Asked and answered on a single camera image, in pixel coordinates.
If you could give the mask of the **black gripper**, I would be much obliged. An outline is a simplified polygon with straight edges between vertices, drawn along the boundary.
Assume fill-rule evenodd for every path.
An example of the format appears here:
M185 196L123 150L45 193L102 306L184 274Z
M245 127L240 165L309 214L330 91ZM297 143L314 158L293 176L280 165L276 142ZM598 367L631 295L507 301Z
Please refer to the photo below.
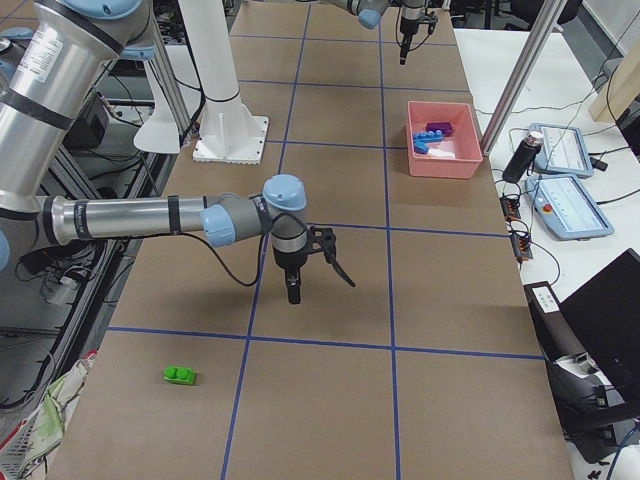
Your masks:
M400 2L400 33L402 39L399 42L401 65L406 64L410 52L410 36L416 35L421 25L427 26L429 35L434 33L436 26L436 14L428 10L427 0L403 0Z
M288 302L301 303L301 268L310 255L322 253L325 261L348 285L355 282L337 259L336 235L331 228L311 226L295 237L283 238L271 234L276 264L283 269Z

